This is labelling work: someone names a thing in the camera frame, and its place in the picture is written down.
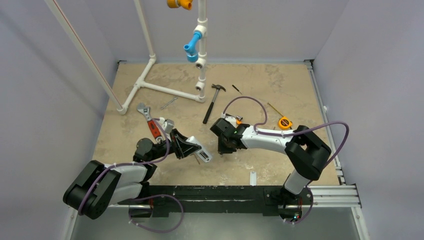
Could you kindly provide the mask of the silver battery cover plate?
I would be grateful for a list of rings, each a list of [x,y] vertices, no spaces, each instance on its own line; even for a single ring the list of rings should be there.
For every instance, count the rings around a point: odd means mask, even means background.
[[[249,174],[249,185],[250,186],[257,185],[257,173],[255,171],[251,171]]]

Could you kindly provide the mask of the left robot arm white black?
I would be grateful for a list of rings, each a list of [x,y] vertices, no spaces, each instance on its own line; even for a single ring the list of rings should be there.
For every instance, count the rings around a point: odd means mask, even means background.
[[[177,159],[194,155],[205,163],[212,159],[194,136],[185,137],[177,129],[172,129],[159,143],[149,138],[140,139],[131,162],[103,164],[90,161],[65,191],[62,201],[92,220],[100,217],[109,205],[122,201],[132,200],[142,205],[149,199],[149,191],[143,185],[156,171],[156,163],[169,154],[174,154]]]

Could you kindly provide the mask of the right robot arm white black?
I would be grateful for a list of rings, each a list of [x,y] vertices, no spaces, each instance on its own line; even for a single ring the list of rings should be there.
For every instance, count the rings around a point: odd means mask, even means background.
[[[211,127],[218,138],[218,153],[232,154],[241,149],[263,149],[285,154],[294,170],[287,177],[280,196],[288,204],[300,198],[302,190],[320,178],[332,153],[330,147],[304,125],[295,130],[270,130],[242,123],[234,126],[219,118]]]

